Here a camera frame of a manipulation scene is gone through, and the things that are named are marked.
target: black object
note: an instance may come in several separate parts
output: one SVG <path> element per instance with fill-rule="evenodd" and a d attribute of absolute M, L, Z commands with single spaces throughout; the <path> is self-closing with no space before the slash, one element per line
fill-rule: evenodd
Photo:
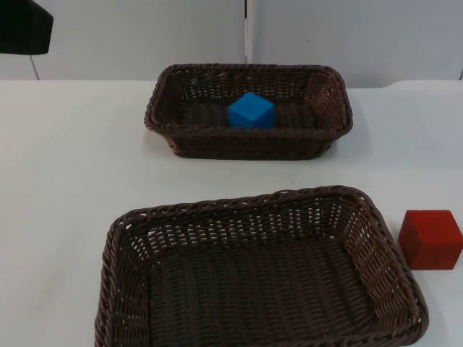
<path fill-rule="evenodd" d="M 53 16 L 32 0 L 0 0 L 0 53 L 45 54 Z"/>

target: wooden block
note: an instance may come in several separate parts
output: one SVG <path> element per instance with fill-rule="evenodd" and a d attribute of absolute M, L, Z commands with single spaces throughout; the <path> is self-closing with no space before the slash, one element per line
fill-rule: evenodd
<path fill-rule="evenodd" d="M 463 235 L 448 210 L 408 210 L 399 243 L 412 270 L 451 270 L 463 249 Z"/>

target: basket rim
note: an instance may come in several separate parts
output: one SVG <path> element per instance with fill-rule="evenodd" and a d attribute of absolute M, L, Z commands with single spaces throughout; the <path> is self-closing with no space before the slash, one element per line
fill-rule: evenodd
<path fill-rule="evenodd" d="M 254 197 L 240 197 L 221 200 L 204 200 L 193 203 L 182 203 L 175 205 L 161 205 L 152 208 L 143 208 L 131 210 L 128 213 L 117 218 L 111 225 L 105 249 L 103 251 L 103 267 L 101 271 L 101 292 L 98 305 L 98 313 L 95 319 L 95 347 L 112 346 L 113 343 L 113 315 L 116 297 L 116 267 L 119 249 L 119 239 L 125 232 L 126 226 L 133 223 L 147 223 L 153 220 L 159 223 L 165 223 L 172 217 L 181 216 L 204 216 L 200 215 L 202 211 L 208 215 L 219 213 L 221 211 L 230 210 L 231 208 L 249 209 L 250 207 L 264 207 L 274 202 L 279 204 L 296 202 L 297 197 L 316 198 L 316 197 L 356 197 L 366 207 L 366 216 L 371 223 L 372 228 L 377 228 L 384 237 L 384 243 L 388 249 L 389 261 L 395 262 L 402 275 L 401 279 L 407 282 L 406 287 L 412 291 L 415 298 L 417 308 L 416 317 L 410 319 L 409 322 L 403 325 L 397 325 L 388 329 L 367 332 L 365 334 L 354 335 L 338 335 L 327 339 L 317 339 L 317 346 L 337 346 L 340 343 L 345 343 L 346 346 L 382 346 L 384 341 L 394 339 L 392 346 L 401 346 L 402 344 L 412 344 L 419 340 L 425 333 L 429 325 L 429 314 L 424 296 L 413 277 L 411 270 L 407 267 L 403 255 L 400 253 L 397 245 L 394 243 L 392 235 L 388 231 L 383 216 L 380 214 L 373 201 L 362 191 L 346 186 L 327 186 L 305 189 L 285 189 L 272 194 L 262 194 Z M 309 343 L 310 341 L 300 341 L 301 343 Z M 275 343 L 273 347 L 287 347 L 287 343 Z"/>
<path fill-rule="evenodd" d="M 203 126 L 203 125 L 183 125 L 183 124 L 165 124 L 155 119 L 155 112 L 158 109 L 160 96 L 163 95 L 164 89 L 170 76 L 176 71 L 188 69 L 204 69 L 204 70 L 222 70 L 222 71 L 240 71 L 240 70 L 319 70 L 327 71 L 333 75 L 339 83 L 341 97 L 344 101 L 347 122 L 342 128 L 338 129 L 307 129 L 307 128 L 241 128 L 241 127 L 225 127 L 225 126 Z M 278 65 L 278 64 L 174 64 L 165 68 L 159 75 L 156 82 L 153 94 L 146 107 L 145 126 L 154 132 L 162 135 L 170 135 L 175 133 L 176 136 L 190 136 L 194 132 L 214 131 L 214 136 L 234 136 L 234 137 L 291 137 L 291 138 L 310 138 L 314 140 L 337 140 L 344 136 L 353 126 L 352 108 L 350 106 L 349 97 L 346 92 L 346 85 L 342 76 L 332 67 L 323 65 Z"/>

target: basket bottom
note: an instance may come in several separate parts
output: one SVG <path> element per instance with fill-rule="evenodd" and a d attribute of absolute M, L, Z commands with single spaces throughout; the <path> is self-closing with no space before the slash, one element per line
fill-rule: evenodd
<path fill-rule="evenodd" d="M 373 305 L 342 243 L 185 250 L 148 276 L 152 346 L 253 346 L 364 333 Z"/>
<path fill-rule="evenodd" d="M 189 103 L 185 106 L 182 124 L 210 127 L 227 127 L 228 106 L 220 103 Z M 316 128 L 314 114 L 307 114 L 307 105 L 302 102 L 275 104 L 276 128 Z"/>

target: brown wicker basket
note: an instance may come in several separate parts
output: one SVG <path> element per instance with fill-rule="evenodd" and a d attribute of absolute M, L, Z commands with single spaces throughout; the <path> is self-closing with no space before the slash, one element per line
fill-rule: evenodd
<path fill-rule="evenodd" d="M 95 346 L 403 346 L 428 310 L 348 187 L 135 210 L 103 253 Z"/>
<path fill-rule="evenodd" d="M 227 107 L 248 91 L 275 103 L 274 128 L 229 127 Z M 174 65 L 158 79 L 145 125 L 182 157 L 299 160 L 349 132 L 352 110 L 329 67 Z"/>

